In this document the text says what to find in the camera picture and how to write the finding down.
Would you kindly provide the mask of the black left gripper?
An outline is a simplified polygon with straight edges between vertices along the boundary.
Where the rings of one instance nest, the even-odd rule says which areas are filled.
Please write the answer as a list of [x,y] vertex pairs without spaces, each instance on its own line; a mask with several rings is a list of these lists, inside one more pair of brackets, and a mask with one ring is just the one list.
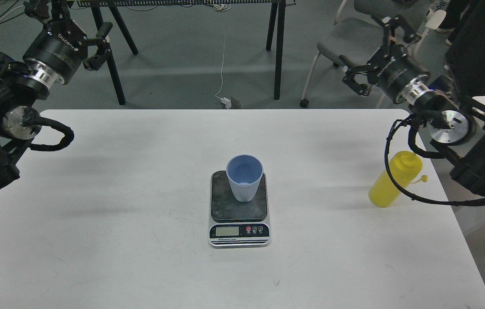
[[[70,16],[67,0],[25,0],[24,13],[43,26],[23,60],[44,64],[58,74],[64,85],[71,82],[82,63],[86,70],[97,71],[112,55],[108,39],[111,22],[103,23],[94,38],[82,39],[82,47],[70,42],[78,41],[78,26]],[[89,46],[96,46],[97,51],[87,58]]]

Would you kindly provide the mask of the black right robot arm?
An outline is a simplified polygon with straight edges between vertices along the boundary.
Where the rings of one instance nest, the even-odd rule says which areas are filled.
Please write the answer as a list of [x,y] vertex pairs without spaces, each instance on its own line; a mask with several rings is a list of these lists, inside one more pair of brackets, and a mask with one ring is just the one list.
[[[485,206],[485,106],[469,97],[459,97],[463,107],[444,92],[427,86],[429,74],[396,41],[396,29],[402,28],[403,42],[418,43],[421,35],[401,15],[372,19],[382,29],[382,44],[364,65],[349,58],[339,58],[345,65],[344,84],[356,94],[367,96],[371,86],[378,86],[394,103],[408,103],[411,114],[392,123],[384,150],[384,172],[388,183],[413,201],[431,205]],[[450,177],[478,195],[470,201],[436,201],[406,190],[394,161],[388,160],[396,131],[409,126],[408,145],[415,156],[448,160],[453,165]]]

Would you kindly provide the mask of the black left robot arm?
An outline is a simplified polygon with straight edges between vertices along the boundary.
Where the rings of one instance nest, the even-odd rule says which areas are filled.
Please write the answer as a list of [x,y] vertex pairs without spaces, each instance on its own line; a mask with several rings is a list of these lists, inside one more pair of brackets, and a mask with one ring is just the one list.
[[20,177],[16,164],[27,149],[56,152],[74,140],[70,127],[42,117],[33,104],[46,100],[54,84],[68,84],[81,66],[96,71],[112,57],[112,23],[88,37],[65,0],[30,0],[24,12],[43,28],[22,61],[0,51],[0,190]]

